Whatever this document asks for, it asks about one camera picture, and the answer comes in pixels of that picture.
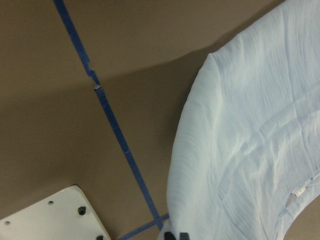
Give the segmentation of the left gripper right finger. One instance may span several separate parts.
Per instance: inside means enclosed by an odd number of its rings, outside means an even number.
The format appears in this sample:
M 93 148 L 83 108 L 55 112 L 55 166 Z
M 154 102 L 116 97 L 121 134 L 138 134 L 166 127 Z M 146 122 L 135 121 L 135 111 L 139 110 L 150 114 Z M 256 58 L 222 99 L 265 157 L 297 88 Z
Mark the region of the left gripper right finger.
M 179 233 L 179 240 L 188 240 L 188 233 L 187 232 L 180 232 Z

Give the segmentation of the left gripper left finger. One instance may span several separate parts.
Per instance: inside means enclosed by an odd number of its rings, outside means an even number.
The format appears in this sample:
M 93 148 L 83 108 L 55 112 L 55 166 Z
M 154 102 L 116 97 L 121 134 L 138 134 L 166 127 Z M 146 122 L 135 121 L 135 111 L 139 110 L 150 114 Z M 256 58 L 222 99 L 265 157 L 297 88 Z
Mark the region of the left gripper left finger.
M 164 233 L 164 240 L 175 240 L 175 236 L 171 232 L 167 231 Z

